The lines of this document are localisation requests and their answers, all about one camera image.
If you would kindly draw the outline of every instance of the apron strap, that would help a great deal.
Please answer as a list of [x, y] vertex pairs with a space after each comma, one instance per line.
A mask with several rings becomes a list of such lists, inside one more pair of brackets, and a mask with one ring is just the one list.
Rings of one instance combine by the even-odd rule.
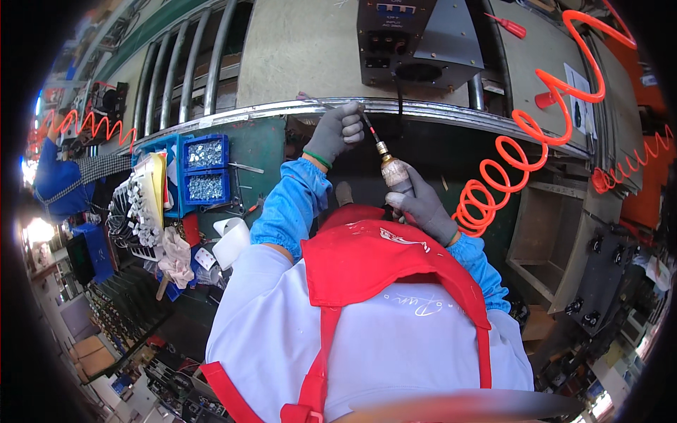
[[492, 362], [489, 359], [489, 330], [477, 328], [477, 354], [479, 355], [479, 387], [492, 388]]
[[320, 352], [303, 379], [299, 403], [285, 404], [280, 410], [282, 423], [324, 423], [327, 363], [340, 316], [340, 307], [320, 307]]
[[200, 370], [223, 406], [226, 407], [228, 414], [237, 423], [263, 423], [230, 381], [221, 363], [215, 361], [203, 364]]

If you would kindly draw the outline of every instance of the black electrical box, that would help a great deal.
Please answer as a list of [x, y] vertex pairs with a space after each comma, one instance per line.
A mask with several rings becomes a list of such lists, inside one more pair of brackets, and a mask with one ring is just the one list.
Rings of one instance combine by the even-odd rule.
[[360, 0], [362, 83], [455, 89], [484, 69], [464, 0]]

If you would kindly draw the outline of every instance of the worker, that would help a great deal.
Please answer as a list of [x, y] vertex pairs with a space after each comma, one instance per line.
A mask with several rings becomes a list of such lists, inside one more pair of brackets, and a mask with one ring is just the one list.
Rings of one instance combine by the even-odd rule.
[[59, 223], [77, 213], [92, 210], [104, 217], [115, 188], [131, 173], [129, 156], [106, 155], [78, 160], [57, 160], [54, 143], [67, 109], [52, 119], [45, 137], [30, 190], [22, 209], [30, 217]]
[[358, 103], [325, 113], [303, 155], [282, 165], [233, 264], [202, 372], [238, 423], [332, 422], [367, 397], [533, 390], [482, 239], [458, 231], [412, 167], [415, 196], [385, 202], [416, 227], [353, 204], [342, 183], [344, 205], [308, 240], [328, 206], [327, 170], [363, 137]]

